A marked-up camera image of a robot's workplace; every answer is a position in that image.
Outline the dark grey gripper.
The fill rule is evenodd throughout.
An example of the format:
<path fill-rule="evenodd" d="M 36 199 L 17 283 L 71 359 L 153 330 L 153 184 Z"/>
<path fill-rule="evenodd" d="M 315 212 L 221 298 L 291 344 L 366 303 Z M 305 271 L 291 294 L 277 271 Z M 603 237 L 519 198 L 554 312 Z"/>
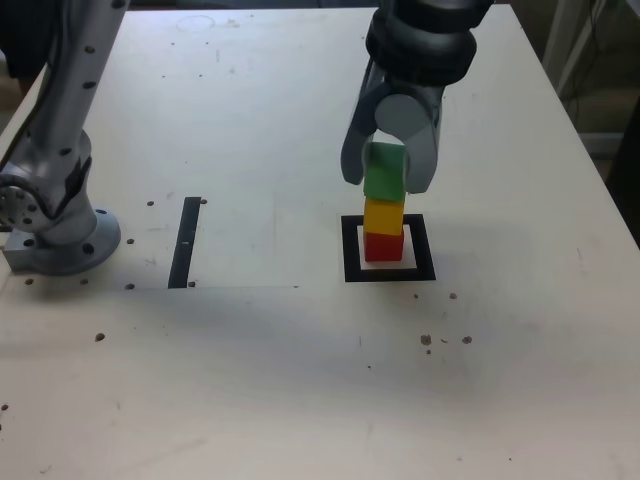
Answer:
<path fill-rule="evenodd" d="M 369 62 L 341 150 L 344 180 L 361 183 L 365 144 L 378 129 L 404 145 L 405 191 L 426 192 L 437 169 L 444 90 L 384 73 Z"/>

